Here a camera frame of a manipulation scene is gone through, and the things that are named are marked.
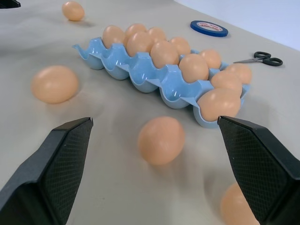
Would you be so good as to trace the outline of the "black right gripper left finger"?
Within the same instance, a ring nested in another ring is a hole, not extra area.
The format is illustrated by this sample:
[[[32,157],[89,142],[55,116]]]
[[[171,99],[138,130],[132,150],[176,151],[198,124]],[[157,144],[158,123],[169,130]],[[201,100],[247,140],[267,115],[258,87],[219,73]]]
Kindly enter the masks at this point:
[[[66,225],[80,186],[93,119],[54,128],[0,190],[0,225]]]

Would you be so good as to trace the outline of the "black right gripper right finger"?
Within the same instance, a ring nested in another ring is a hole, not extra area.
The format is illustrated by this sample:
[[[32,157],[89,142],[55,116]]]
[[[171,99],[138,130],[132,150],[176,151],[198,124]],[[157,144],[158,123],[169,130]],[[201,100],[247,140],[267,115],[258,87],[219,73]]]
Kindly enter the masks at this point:
[[[266,127],[217,120],[235,179],[260,225],[300,225],[300,160]]]

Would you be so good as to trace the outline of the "light blue plastic egg tray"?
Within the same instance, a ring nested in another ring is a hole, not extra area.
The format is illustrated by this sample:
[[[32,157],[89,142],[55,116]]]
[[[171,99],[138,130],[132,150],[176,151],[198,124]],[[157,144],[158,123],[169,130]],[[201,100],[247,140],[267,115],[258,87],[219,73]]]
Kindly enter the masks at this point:
[[[105,69],[117,80],[129,78],[132,84],[144,93],[159,89],[161,98],[168,107],[181,109],[192,105],[195,120],[200,126],[217,128],[216,121],[203,119],[197,103],[204,93],[213,89],[210,80],[187,83],[177,65],[166,65],[158,69],[147,52],[130,57],[123,44],[116,43],[106,48],[99,37],[91,39],[86,50],[79,45],[72,47],[91,69]]]

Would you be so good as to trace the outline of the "tan plastic egg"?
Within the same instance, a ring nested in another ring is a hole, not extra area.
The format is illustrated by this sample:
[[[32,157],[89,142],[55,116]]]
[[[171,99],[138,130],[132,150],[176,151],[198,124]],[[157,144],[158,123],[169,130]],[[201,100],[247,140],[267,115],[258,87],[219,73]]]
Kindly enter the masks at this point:
[[[31,81],[33,96],[48,104],[58,104],[72,98],[79,88],[79,79],[70,68],[49,66],[39,71]]]
[[[207,65],[208,65],[208,68],[213,68],[213,69],[220,68],[221,56],[216,50],[205,49],[205,50],[199,52],[199,55],[201,55],[205,59]]]
[[[139,31],[128,39],[126,50],[130,57],[134,57],[139,52],[150,53],[153,44],[154,40],[147,32]]]
[[[153,45],[150,56],[156,68],[163,68],[169,64],[178,65],[179,63],[179,55],[176,48],[165,40],[158,41]]]
[[[137,32],[146,32],[147,31],[147,29],[146,29],[146,27],[143,25],[143,24],[141,24],[141,23],[134,23],[134,24],[132,24],[132,25],[130,25],[127,29],[126,29],[126,31],[125,31],[125,37],[126,38],[130,38],[132,35],[134,35],[135,33],[137,33]]]
[[[190,54],[191,52],[188,41],[182,37],[173,37],[169,40],[169,43],[171,43],[175,47],[178,55],[186,55]]]
[[[242,94],[242,81],[238,75],[227,70],[216,73],[210,80],[214,88],[227,88],[236,92],[239,97]]]
[[[225,70],[237,74],[243,84],[251,83],[252,71],[246,64],[233,63],[227,66]]]
[[[68,1],[62,5],[63,15],[71,21],[80,21],[85,16],[83,7],[75,1]]]
[[[184,56],[180,63],[182,77],[187,83],[193,83],[197,80],[208,80],[209,68],[204,59],[199,54],[191,53]]]
[[[166,40],[165,32],[159,27],[152,27],[147,30],[147,33],[150,35],[154,43]]]
[[[241,99],[230,89],[217,88],[203,94],[197,101],[205,121],[216,121],[219,116],[235,117],[240,110]]]
[[[103,31],[102,41],[107,49],[114,43],[123,44],[124,40],[125,32],[115,25],[107,26]]]
[[[232,184],[224,193],[220,212],[226,225],[260,225],[237,183]]]
[[[161,116],[149,120],[140,130],[137,146],[142,158],[152,165],[165,165],[183,150],[185,132],[173,117]]]

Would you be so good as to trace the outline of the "blue tape roll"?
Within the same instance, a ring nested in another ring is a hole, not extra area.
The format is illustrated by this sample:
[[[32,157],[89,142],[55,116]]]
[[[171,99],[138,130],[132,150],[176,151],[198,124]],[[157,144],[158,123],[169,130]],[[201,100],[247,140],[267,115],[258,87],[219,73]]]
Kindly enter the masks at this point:
[[[207,21],[197,21],[194,20],[190,23],[190,27],[204,35],[212,36],[212,37],[226,37],[229,33],[228,29]]]

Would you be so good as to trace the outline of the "black object at table edge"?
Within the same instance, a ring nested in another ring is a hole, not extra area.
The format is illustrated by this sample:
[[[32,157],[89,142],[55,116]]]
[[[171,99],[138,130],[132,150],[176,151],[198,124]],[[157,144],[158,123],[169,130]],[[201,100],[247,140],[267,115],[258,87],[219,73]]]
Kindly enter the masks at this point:
[[[17,0],[0,0],[0,9],[10,9],[19,7],[21,7],[21,4]]]

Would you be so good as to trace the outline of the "black-handled scissors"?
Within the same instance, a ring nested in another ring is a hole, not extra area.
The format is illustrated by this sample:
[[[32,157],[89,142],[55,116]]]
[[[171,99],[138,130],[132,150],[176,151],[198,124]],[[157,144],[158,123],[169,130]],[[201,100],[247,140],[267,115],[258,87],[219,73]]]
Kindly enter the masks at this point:
[[[272,66],[272,67],[279,67],[283,65],[283,61],[279,58],[272,57],[270,53],[267,52],[255,52],[253,54],[253,57],[248,60],[241,60],[236,61],[234,63],[255,63],[255,62],[261,62],[265,65]]]

